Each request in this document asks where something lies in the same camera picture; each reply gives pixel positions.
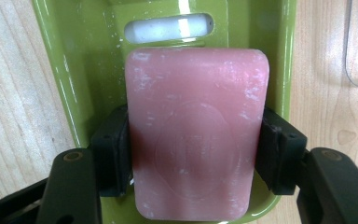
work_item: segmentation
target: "pink soap bar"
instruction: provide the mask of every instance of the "pink soap bar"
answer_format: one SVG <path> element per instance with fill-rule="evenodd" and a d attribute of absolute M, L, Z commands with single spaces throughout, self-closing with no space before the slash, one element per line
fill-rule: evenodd
<path fill-rule="evenodd" d="M 269 78 L 255 49 L 149 48 L 126 62 L 138 211 L 232 220 L 248 209 Z"/>

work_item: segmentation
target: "wooden table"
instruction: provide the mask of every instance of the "wooden table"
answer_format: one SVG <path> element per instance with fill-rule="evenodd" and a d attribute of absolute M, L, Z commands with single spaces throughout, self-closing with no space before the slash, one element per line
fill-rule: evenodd
<path fill-rule="evenodd" d="M 358 1 L 349 44 L 358 76 Z M 345 73 L 346 2 L 298 0 L 291 123 L 309 148 L 339 149 L 358 165 L 358 87 Z M 48 176 L 73 147 L 30 1 L 0 0 L 0 197 Z M 296 197 L 283 197 L 255 223 L 299 223 Z"/>

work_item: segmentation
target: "bar of soap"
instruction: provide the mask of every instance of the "bar of soap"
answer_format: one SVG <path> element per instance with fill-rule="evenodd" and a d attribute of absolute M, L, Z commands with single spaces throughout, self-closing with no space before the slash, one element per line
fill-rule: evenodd
<path fill-rule="evenodd" d="M 248 209 L 269 78 L 256 49 L 146 48 L 126 62 L 135 201 L 146 218 Z"/>

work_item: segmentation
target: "pink rectangular block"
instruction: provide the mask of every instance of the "pink rectangular block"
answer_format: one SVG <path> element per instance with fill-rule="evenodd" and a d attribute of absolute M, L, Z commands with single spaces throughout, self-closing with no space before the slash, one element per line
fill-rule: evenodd
<path fill-rule="evenodd" d="M 149 48 L 126 62 L 135 200 L 147 218 L 243 216 L 269 78 L 255 49 Z"/>

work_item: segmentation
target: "green plastic container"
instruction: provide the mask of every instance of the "green plastic container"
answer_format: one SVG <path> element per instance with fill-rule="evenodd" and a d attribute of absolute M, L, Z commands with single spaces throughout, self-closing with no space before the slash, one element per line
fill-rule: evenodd
<path fill-rule="evenodd" d="M 261 49 L 270 65 L 267 105 L 288 118 L 296 0 L 33 1 L 77 147 L 87 147 L 107 115 L 126 103 L 125 58 L 140 47 Z M 198 13 L 213 19 L 208 35 L 132 44 L 124 34 L 132 21 Z M 228 223 L 262 217 L 278 201 L 255 173 L 248 212 Z M 125 197 L 102 198 L 102 204 L 103 223 L 179 223 L 143 218 L 132 187 Z"/>

